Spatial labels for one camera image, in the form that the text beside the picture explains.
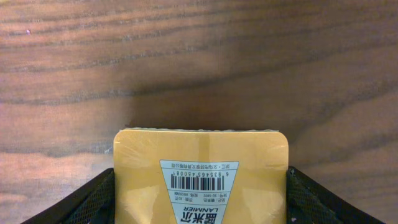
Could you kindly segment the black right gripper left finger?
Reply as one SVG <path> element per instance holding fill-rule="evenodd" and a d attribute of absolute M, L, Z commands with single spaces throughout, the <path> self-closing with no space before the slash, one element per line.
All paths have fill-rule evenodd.
<path fill-rule="evenodd" d="M 114 224 L 115 175 L 109 168 L 23 224 Z"/>

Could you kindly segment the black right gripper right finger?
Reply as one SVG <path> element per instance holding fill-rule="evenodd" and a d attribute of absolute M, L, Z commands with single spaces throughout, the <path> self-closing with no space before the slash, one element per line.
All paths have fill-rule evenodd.
<path fill-rule="evenodd" d="M 290 166 L 287 175 L 287 224 L 384 224 L 352 206 L 318 182 Z"/>

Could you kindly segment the yellow sticky note pad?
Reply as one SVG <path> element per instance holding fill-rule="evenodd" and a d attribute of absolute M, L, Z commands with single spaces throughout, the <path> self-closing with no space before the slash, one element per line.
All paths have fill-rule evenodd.
<path fill-rule="evenodd" d="M 116 223 L 287 221 L 278 131 L 129 128 L 114 138 Z"/>

